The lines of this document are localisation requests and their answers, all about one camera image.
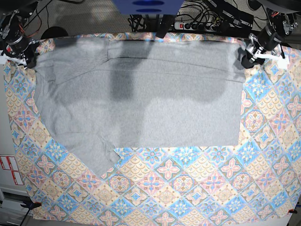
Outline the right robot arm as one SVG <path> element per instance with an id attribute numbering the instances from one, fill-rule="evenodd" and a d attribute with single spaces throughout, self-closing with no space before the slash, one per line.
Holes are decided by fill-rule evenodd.
<path id="1" fill-rule="evenodd" d="M 25 34 L 21 20 L 17 17 L 18 10 L 3 15 L 0 21 L 0 63 L 13 61 L 24 68 L 34 68 L 38 53 L 38 40 Z"/>

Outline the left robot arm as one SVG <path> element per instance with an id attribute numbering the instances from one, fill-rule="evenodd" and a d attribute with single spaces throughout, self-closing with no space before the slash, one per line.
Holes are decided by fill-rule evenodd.
<path id="1" fill-rule="evenodd" d="M 248 0 L 253 11 L 263 8 L 267 23 L 257 34 L 249 34 L 249 44 L 244 50 L 241 64 L 245 69 L 262 65 L 265 60 L 274 60 L 282 69 L 289 65 L 281 43 L 298 26 L 296 14 L 301 11 L 299 0 Z"/>

